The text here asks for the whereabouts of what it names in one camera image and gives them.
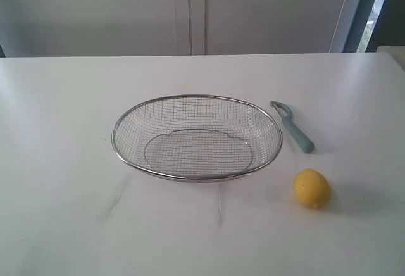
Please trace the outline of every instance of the peeler handle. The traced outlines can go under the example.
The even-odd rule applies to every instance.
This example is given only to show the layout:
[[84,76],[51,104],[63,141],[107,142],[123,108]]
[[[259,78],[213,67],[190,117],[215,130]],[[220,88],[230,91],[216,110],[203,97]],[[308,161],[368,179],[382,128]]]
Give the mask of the peeler handle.
[[282,123],[304,153],[308,154],[313,151],[313,142],[303,132],[301,132],[301,130],[294,124],[291,117],[283,117]]

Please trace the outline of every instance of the cabinet door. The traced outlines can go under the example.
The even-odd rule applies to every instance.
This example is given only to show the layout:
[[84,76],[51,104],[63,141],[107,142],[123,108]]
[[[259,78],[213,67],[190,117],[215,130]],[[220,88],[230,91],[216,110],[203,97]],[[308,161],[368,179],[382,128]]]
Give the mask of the cabinet door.
[[[205,3],[204,8],[196,3]],[[357,4],[358,0],[191,0],[193,51],[195,37],[204,42],[206,54],[339,51]],[[193,16],[198,15],[205,17],[205,26],[196,30]]]
[[0,0],[7,56],[190,53],[188,0]]

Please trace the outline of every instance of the yellow lemon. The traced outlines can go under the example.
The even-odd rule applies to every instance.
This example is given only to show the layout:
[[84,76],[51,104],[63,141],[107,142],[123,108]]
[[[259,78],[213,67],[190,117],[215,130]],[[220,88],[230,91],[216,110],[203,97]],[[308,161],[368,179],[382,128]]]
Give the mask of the yellow lemon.
[[303,170],[294,179],[297,200],[309,208],[321,208],[327,204],[331,193],[328,180],[316,170]]

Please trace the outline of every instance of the basket bottom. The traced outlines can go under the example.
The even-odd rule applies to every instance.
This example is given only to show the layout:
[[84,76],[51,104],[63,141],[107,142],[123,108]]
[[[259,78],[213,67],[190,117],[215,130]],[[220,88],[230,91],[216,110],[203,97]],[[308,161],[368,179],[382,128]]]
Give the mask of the basket bottom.
[[152,138],[144,157],[151,170],[192,179],[243,172],[253,162],[253,151],[244,139],[226,132],[183,129]]

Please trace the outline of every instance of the wire mesh basket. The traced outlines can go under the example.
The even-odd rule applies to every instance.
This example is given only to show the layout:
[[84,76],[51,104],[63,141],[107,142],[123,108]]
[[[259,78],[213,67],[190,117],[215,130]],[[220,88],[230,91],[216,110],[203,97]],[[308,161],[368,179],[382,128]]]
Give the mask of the wire mesh basket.
[[125,163],[158,177],[193,182],[254,172],[280,152],[282,134],[261,108],[228,97],[181,95],[134,106],[112,143]]

